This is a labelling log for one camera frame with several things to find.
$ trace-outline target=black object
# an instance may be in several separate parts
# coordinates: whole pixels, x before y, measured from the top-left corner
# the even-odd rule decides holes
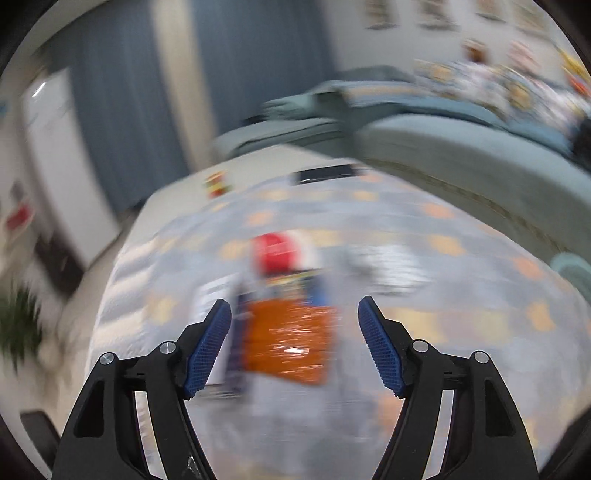
[[[314,183],[317,181],[357,177],[359,174],[353,165],[335,165],[334,167],[311,168],[295,173],[295,183]]]
[[[146,356],[126,360],[113,353],[102,355],[72,409],[52,479],[155,479],[148,471],[139,436],[136,391],[147,393],[168,480],[215,479],[184,400],[194,395],[195,383],[205,384],[228,332],[217,336],[220,317],[226,317],[229,329],[229,305],[223,300],[216,302],[204,322],[185,328],[176,343],[164,342]]]
[[[585,118],[573,141],[571,160],[591,173],[591,119]]]
[[[454,390],[454,408],[443,468],[434,479],[537,478],[523,422],[492,360],[483,352],[470,358],[443,355],[426,342],[426,351],[418,351],[402,324],[377,314],[400,355],[406,401],[374,480],[421,480],[443,390]],[[187,327],[169,355],[156,348],[139,358],[107,354],[110,363],[97,362],[64,430],[53,480],[155,480],[139,439],[134,391],[148,393],[168,479],[215,480],[183,403],[188,358],[211,315]]]
[[[41,458],[49,468],[53,469],[57,448],[60,444],[60,435],[53,422],[42,410],[21,413],[21,422]]]
[[[66,244],[57,236],[46,242],[42,237],[35,244],[37,258],[43,264],[54,288],[67,298],[74,295],[84,270]]]
[[[245,118],[242,121],[242,126],[248,127],[248,125],[260,124],[260,123],[263,123],[264,121],[265,121],[265,117],[263,115],[254,115],[254,116],[250,116],[248,118]]]
[[[0,478],[46,480],[22,451],[0,414]]]
[[[591,472],[591,408],[568,428],[540,472],[543,480],[587,480]]]
[[[403,382],[397,396],[405,398],[373,480],[421,480],[443,390],[454,391],[452,421],[441,471],[432,479],[537,479],[525,426],[490,357],[484,352],[474,352],[470,358],[439,353],[424,340],[413,341],[402,323],[385,319],[371,297],[362,302],[381,326],[376,345],[370,345],[374,361],[379,369],[391,350],[380,346],[389,343],[394,348]]]

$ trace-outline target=wall picture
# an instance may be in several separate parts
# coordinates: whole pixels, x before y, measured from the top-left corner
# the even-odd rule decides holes
[[[546,13],[534,3],[534,0],[513,0],[513,6],[517,28],[530,35],[548,37]]]
[[[417,0],[417,3],[421,15],[419,25],[422,27],[442,30],[457,27],[450,16],[448,0]]]
[[[396,26],[394,7],[391,2],[392,0],[363,0],[367,28],[379,30]]]
[[[500,0],[475,0],[478,15],[490,20],[505,21]]]

